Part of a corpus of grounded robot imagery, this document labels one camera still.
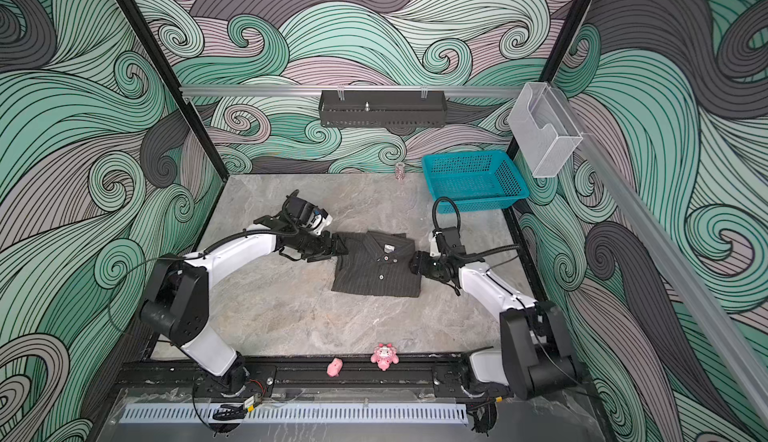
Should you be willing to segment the dark grey pinstripe shirt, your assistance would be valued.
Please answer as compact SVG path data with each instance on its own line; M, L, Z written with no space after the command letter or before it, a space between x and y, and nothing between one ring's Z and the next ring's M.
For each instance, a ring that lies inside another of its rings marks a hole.
M362 295L418 298L421 276L409 262L416 254L416 243L405 234L341 232L348 250L336 261L333 292Z

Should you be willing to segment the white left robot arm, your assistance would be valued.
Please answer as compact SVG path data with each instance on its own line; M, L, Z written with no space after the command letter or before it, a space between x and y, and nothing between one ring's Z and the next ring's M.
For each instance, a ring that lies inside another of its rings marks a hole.
M250 375L243 356L209 323L211 289L272 253L307 263L348 253L341 236L328 230L328 212L298 194L289 194L277 214L260 217L197 252L164 255L150 271L139 320L195 362L224 397L244 393Z

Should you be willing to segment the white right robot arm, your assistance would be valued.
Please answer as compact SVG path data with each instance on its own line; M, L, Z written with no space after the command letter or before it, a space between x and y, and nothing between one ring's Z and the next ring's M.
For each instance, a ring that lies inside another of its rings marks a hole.
M580 385L578 360L563 311L552 301L524 294L494 272L491 255L516 252L515 244L468 253L461 241L461 214L448 197L432 207L430 250L417 252L412 272L478 301L499 323L500 346L469 353L468 381L482 395L503 389L529 400Z

